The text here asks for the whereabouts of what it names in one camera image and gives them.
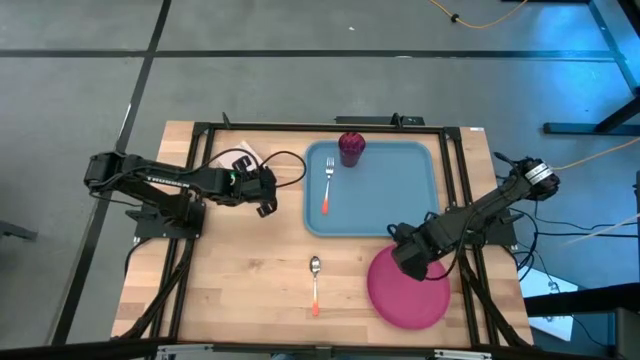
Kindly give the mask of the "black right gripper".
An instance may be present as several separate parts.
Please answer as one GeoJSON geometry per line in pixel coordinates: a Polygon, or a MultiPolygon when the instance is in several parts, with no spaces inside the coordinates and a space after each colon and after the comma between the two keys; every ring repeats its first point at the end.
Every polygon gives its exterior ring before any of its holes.
{"type": "Polygon", "coordinates": [[[428,266],[442,256],[442,250],[433,241],[424,226],[406,223],[390,224],[388,233],[395,242],[392,258],[402,273],[417,280],[427,278],[428,266]]]}

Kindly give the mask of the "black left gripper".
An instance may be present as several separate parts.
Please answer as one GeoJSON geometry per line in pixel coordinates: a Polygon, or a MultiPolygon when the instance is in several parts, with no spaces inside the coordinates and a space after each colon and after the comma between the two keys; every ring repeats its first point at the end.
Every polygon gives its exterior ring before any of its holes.
{"type": "Polygon", "coordinates": [[[235,170],[233,198],[238,204],[259,203],[256,211],[261,218],[265,218],[277,211],[276,177],[268,167],[252,170],[252,166],[252,158],[248,155],[232,163],[235,170]]]}

